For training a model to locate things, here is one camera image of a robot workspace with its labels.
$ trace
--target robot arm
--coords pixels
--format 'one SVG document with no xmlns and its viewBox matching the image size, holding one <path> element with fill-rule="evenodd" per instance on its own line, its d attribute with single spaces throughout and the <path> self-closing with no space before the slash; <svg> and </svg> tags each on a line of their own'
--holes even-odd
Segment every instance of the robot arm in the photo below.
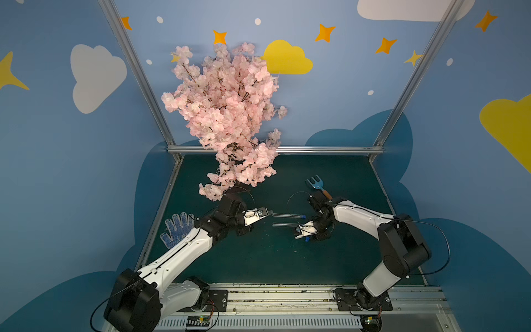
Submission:
<svg viewBox="0 0 531 332">
<path fill-rule="evenodd" d="M 137 272 L 127 269 L 118 276 L 104 318 L 120 332 L 151 332 L 161 318 L 178 310 L 201 310 L 207 303 L 208 284 L 195 277 L 177 285 L 172 282 L 230 230 L 246 234 L 268 215 L 266 208 L 246 210 L 239 197 L 224 195 L 219 207 L 168 252 Z"/>
<path fill-rule="evenodd" d="M 377 308 L 389 288 L 431 257 L 422 234 L 405 214 L 382 214 L 349 200 L 329 200 L 320 191 L 310 196 L 309 203 L 318 215 L 295 230 L 296 239 L 306 236 L 327 239 L 334 222 L 341 222 L 379 240 L 382 261 L 357 285 L 356 304 L 360 308 Z"/>
</svg>

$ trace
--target yellow cloud decal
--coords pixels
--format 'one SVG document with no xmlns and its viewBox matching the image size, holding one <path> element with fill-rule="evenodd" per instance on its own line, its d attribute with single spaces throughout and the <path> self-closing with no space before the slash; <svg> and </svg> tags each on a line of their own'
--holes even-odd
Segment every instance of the yellow cloud decal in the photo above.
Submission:
<svg viewBox="0 0 531 332">
<path fill-rule="evenodd" d="M 497 99 L 479 114 L 481 124 L 529 172 L 531 172 L 531 95 L 519 102 Z"/>
<path fill-rule="evenodd" d="M 267 46 L 262 59 L 267 61 L 271 74 L 306 74 L 313 62 L 306 58 L 304 50 L 285 40 L 275 40 Z"/>
</svg>

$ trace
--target dark green table surface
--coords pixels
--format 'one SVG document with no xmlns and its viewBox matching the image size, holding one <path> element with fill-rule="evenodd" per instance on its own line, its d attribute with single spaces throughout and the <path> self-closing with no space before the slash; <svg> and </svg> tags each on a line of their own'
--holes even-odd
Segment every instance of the dark green table surface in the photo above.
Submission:
<svg viewBox="0 0 531 332">
<path fill-rule="evenodd" d="M 177 176 L 175 186 L 162 220 L 181 212 L 202 216 L 218 202 L 199 195 L 199 183 L 207 184 L 207 173 L 218 167 L 214 155 L 187 155 Z M 298 156 L 281 155 L 273 168 L 277 174 L 266 178 L 257 187 L 247 187 L 258 207 L 265 206 L 276 213 L 312 216 L 305 179 L 318 174 L 324 188 L 332 196 L 344 197 L 375 211 L 391 213 L 369 161 L 364 156 Z M 249 208 L 250 195 L 240 194 Z M 332 237 L 324 241 L 305 242 L 294 239 L 293 229 L 272 227 L 271 223 L 295 223 L 289 218 L 267 217 L 254 224 L 254 230 L 244 236 L 231 232 L 203 256 L 196 259 L 178 277 L 180 282 L 197 276 L 207 283 L 278 283 L 278 284 L 356 284 L 381 261 L 378 241 L 352 226 L 337 223 Z M 160 233 L 161 223 L 148 261 L 154 261 L 167 251 Z M 404 279 L 403 284 L 422 284 L 420 276 Z"/>
</svg>

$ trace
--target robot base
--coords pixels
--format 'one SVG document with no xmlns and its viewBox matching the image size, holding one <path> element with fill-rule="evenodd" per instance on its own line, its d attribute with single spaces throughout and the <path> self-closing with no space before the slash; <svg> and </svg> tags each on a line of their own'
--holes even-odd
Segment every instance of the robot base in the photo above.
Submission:
<svg viewBox="0 0 531 332">
<path fill-rule="evenodd" d="M 389 294 L 387 292 L 384 292 L 382 295 L 378 297 L 380 301 L 376 300 L 374 305 L 374 308 L 360 308 L 358 306 L 358 301 L 356 299 L 356 292 L 355 289 L 344 289 L 344 288 L 336 288 L 334 290 L 333 297 L 337 301 L 337 308 L 339 311 L 364 311 L 364 310 L 380 310 L 380 303 L 382 305 L 382 311 L 392 311 L 393 306 L 391 304 L 391 301 L 387 301 L 389 299 Z"/>
<path fill-rule="evenodd" d="M 228 296 L 227 290 L 215 290 L 215 291 L 209 290 L 207 298 L 214 303 L 214 305 L 216 306 L 216 311 L 225 312 L 227 311 L 227 296 Z M 208 312 L 210 311 L 211 308 L 212 307 L 209 305 L 204 305 L 200 309 L 189 307 L 189 308 L 182 308 L 178 312 L 191 312 L 191 311 Z"/>
</svg>

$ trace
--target blue work glove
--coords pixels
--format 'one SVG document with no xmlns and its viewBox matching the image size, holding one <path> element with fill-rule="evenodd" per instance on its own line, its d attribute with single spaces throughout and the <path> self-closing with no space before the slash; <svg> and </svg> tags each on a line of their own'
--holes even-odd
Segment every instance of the blue work glove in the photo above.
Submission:
<svg viewBox="0 0 531 332">
<path fill-rule="evenodd" d="M 160 234 L 160 239 L 168 249 L 173 248 L 177 243 L 182 241 L 194 227 L 193 214 L 187 215 L 186 212 L 181 212 L 180 218 L 178 214 L 174 214 L 172 219 L 166 219 L 164 222 L 166 227 L 168 227 L 169 234 Z"/>
</svg>

